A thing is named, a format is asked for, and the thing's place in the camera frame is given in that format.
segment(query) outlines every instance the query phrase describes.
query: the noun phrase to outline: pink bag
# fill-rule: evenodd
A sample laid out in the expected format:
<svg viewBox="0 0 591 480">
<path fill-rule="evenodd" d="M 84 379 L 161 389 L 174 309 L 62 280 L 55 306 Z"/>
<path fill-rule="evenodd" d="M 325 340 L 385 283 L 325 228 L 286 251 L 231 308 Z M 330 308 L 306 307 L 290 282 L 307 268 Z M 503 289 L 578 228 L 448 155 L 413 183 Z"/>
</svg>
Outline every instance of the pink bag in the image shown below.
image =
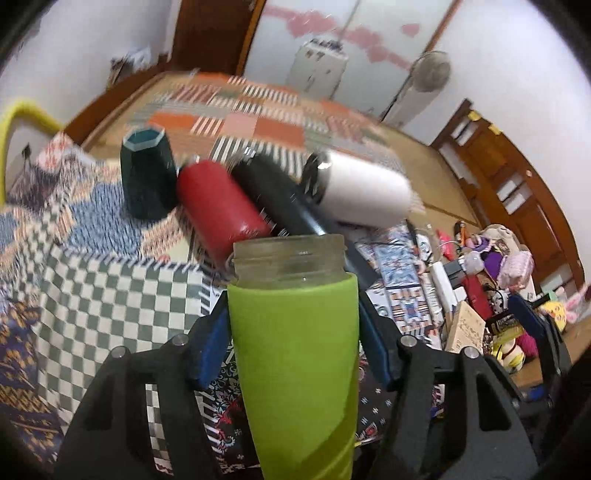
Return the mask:
<svg viewBox="0 0 591 480">
<path fill-rule="evenodd" d="M 502 289 L 518 291 L 528 284 L 534 271 L 534 259 L 527 250 L 522 250 L 505 258 L 496 282 Z"/>
</svg>

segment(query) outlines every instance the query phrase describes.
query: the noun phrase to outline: yellow cable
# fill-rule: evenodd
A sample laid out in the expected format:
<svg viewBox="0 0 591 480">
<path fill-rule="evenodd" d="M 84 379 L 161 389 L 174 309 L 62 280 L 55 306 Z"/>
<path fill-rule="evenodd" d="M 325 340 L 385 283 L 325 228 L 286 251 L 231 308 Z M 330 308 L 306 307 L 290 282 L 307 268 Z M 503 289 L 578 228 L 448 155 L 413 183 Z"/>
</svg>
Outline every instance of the yellow cable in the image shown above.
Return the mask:
<svg viewBox="0 0 591 480">
<path fill-rule="evenodd" d="M 6 202 L 6 156 L 8 154 L 8 135 L 12 122 L 17 117 L 23 117 L 35 124 L 40 130 L 55 135 L 63 126 L 51 117 L 47 112 L 41 110 L 30 100 L 16 100 L 2 116 L 0 121 L 0 206 Z"/>
</svg>

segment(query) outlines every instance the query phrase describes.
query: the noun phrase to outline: green bottle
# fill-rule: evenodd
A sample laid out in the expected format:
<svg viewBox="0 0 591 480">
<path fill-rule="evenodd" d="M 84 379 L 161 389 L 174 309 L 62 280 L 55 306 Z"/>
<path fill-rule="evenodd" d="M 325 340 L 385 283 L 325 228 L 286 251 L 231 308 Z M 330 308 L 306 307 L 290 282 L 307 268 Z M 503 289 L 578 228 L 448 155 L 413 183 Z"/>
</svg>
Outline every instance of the green bottle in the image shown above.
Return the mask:
<svg viewBox="0 0 591 480">
<path fill-rule="evenodd" d="M 349 480 L 359 310 L 343 236 L 248 240 L 234 255 L 232 337 L 265 480 Z"/>
</svg>

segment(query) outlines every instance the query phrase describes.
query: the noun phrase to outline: dark green cup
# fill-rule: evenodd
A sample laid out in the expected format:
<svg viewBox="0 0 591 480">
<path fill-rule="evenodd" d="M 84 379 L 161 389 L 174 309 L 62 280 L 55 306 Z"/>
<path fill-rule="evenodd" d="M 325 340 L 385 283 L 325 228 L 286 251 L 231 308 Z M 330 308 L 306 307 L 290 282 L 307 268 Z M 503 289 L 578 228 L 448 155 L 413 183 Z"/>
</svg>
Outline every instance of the dark green cup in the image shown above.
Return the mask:
<svg viewBox="0 0 591 480">
<path fill-rule="evenodd" d="M 160 220 L 177 205 L 177 169 L 163 129 L 146 127 L 121 144 L 121 180 L 131 216 Z"/>
</svg>

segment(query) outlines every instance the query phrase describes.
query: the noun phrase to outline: white wall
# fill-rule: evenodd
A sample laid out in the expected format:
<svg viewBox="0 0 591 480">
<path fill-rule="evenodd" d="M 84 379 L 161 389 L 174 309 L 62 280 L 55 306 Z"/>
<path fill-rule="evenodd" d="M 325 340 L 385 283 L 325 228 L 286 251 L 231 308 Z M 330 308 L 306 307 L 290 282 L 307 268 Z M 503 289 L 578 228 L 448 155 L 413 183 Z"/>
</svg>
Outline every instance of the white wall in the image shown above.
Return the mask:
<svg viewBox="0 0 591 480">
<path fill-rule="evenodd" d="M 372 59 L 368 48 L 347 36 L 343 51 L 349 56 L 347 68 L 335 93 L 334 100 L 351 108 L 380 116 L 386 110 L 408 77 L 411 63 L 423 52 L 443 19 L 451 0 L 362 0 L 348 32 L 365 29 L 371 32 L 376 55 L 396 54 L 404 66 L 389 60 Z M 298 49 L 313 37 L 336 38 L 337 32 L 325 30 L 298 36 L 289 30 L 286 18 L 269 12 L 273 7 L 289 9 L 294 14 L 318 12 L 334 24 L 343 27 L 353 11 L 355 0 L 268 0 L 248 56 L 245 77 L 257 82 L 282 85 L 293 64 Z M 410 33 L 408 29 L 416 28 Z"/>
<path fill-rule="evenodd" d="M 560 204 L 591 274 L 591 86 L 526 0 L 464 0 L 436 45 L 449 84 L 404 132 L 430 144 L 464 98 L 521 150 Z"/>
<path fill-rule="evenodd" d="M 150 46 L 157 57 L 164 50 L 170 11 L 171 0 L 58 0 L 42 17 L 39 32 L 4 67 L 0 112 L 25 97 L 68 123 L 105 91 L 113 56 Z M 18 128 L 9 163 L 29 141 L 36 155 L 46 138 Z"/>
<path fill-rule="evenodd" d="M 181 10 L 183 0 L 171 0 L 170 14 L 166 25 L 166 35 L 162 51 L 168 52 L 168 61 L 173 57 L 174 34 L 177 31 L 178 13 Z"/>
</svg>

